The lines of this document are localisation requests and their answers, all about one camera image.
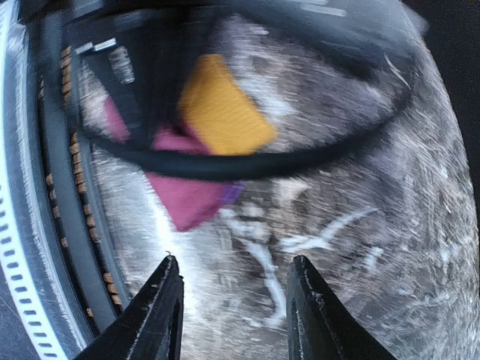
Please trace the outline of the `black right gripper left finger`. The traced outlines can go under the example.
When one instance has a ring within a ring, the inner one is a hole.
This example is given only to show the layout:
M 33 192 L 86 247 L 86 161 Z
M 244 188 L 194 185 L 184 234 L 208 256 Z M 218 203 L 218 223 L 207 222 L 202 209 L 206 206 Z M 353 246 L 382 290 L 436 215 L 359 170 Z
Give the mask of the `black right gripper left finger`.
M 177 360 L 183 305 L 179 264 L 166 256 L 121 315 L 77 358 Z

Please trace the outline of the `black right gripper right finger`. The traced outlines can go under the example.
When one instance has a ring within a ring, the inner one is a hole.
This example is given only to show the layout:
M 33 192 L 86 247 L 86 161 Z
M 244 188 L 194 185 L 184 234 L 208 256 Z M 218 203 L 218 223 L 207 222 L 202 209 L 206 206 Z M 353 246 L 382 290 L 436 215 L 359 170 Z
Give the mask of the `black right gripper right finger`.
M 286 324 L 290 359 L 395 360 L 303 255 L 296 256 L 289 269 Z

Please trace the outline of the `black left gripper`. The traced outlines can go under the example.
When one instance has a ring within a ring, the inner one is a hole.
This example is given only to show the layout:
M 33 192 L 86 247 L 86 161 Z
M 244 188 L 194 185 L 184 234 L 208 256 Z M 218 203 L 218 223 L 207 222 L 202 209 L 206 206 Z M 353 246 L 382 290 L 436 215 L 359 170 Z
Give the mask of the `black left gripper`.
M 401 1 L 21 1 L 24 23 L 66 11 L 67 22 L 115 20 L 133 11 L 225 11 L 272 27 L 325 53 L 359 77 L 392 62 L 413 62 L 409 28 L 426 21 Z

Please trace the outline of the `maroon purple orange sock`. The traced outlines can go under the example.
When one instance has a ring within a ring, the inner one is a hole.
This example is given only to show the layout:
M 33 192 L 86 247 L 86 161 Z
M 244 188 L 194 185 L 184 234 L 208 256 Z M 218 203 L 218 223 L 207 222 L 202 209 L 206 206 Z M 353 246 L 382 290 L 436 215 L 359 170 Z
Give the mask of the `maroon purple orange sock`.
M 181 123 L 158 130 L 155 150 L 198 155 L 249 155 L 278 135 L 254 102 L 236 85 L 224 58 L 203 55 L 180 101 Z M 176 230 L 187 232 L 211 220 L 242 191 L 236 183 L 183 180 L 148 172 L 146 178 Z

